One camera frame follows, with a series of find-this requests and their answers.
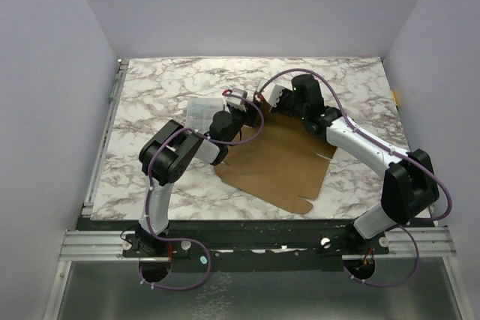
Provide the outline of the brown cardboard box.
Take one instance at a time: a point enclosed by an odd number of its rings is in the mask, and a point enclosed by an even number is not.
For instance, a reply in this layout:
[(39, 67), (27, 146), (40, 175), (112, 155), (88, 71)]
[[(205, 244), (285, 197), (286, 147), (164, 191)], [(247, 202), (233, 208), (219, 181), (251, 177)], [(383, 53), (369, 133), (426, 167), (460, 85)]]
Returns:
[(259, 104), (265, 123), (253, 141), (229, 149), (216, 175), (230, 186), (292, 214), (307, 214), (320, 194), (336, 147), (309, 135), (298, 119)]

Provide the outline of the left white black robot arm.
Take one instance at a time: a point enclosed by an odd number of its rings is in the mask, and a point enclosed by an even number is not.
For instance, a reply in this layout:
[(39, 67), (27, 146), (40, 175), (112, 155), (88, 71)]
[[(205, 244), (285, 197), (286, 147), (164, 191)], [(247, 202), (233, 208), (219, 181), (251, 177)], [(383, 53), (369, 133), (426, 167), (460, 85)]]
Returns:
[(135, 234), (146, 254), (157, 256), (164, 251), (162, 235), (169, 225), (168, 208), (173, 185), (193, 159), (212, 166), (220, 164), (229, 148), (247, 142), (242, 128), (262, 125), (264, 117), (257, 104), (244, 110), (229, 105), (216, 112), (206, 133), (197, 133), (177, 121), (168, 121), (142, 148), (139, 161), (147, 179), (147, 193)]

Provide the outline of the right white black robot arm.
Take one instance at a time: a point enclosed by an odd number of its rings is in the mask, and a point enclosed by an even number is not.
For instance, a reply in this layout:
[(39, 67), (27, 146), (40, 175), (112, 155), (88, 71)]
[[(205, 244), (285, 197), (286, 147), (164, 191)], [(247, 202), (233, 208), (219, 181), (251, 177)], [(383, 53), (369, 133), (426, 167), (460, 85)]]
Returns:
[(267, 85), (260, 93), (273, 112), (301, 120), (306, 131), (322, 142), (354, 156), (382, 177), (378, 204), (357, 217), (344, 235), (346, 248), (362, 253), (372, 238), (405, 225), (440, 197), (429, 155), (409, 152), (363, 130), (342, 109), (327, 106), (312, 74), (291, 80), (292, 87)]

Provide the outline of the clear plastic screw organizer box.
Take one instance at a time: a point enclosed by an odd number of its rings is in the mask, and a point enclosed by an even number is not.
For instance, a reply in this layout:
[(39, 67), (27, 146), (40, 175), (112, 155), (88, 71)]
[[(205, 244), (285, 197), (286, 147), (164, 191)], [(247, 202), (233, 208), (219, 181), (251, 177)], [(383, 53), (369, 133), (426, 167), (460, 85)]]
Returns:
[(187, 102), (185, 126), (199, 133), (206, 133), (217, 112), (224, 110), (220, 98), (193, 97)]

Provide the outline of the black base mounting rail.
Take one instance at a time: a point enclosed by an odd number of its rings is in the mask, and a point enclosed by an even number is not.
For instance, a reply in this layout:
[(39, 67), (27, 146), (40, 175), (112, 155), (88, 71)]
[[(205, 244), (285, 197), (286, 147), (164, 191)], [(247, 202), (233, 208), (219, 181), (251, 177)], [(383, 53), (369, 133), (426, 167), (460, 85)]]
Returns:
[(388, 254), (385, 235), (349, 235), (348, 220), (172, 220), (153, 238), (135, 227), (123, 255), (176, 272), (342, 271), (343, 260)]

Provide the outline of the aluminium extrusion frame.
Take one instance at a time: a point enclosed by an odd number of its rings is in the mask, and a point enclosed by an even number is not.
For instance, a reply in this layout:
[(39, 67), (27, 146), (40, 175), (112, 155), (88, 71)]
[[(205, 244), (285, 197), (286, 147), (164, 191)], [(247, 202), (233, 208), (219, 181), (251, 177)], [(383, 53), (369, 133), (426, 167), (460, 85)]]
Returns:
[[(128, 71), (130, 60), (120, 58), (118, 60), (118, 70), (115, 74), (112, 91), (109, 96), (109, 108), (107, 117), (104, 122), (103, 131), (100, 136), (100, 145), (95, 156), (94, 167), (88, 183), (85, 198), (82, 203), (79, 220), (82, 218), (90, 218), (92, 209), (95, 204), (95, 198), (98, 192), (98, 185), (101, 179), (101, 173), (104, 168), (104, 161), (107, 155), (108, 144), (111, 137), (116, 111), (119, 106), (119, 99), (122, 94), (125, 77)], [(58, 257), (58, 264), (56, 268), (55, 277), (52, 283), (52, 288), (46, 303), (46, 308), (43, 314), (43, 319), (58, 319), (60, 309), (62, 306), (63, 297), (67, 288), (69, 275), (71, 272), (72, 261), (62, 260)]]

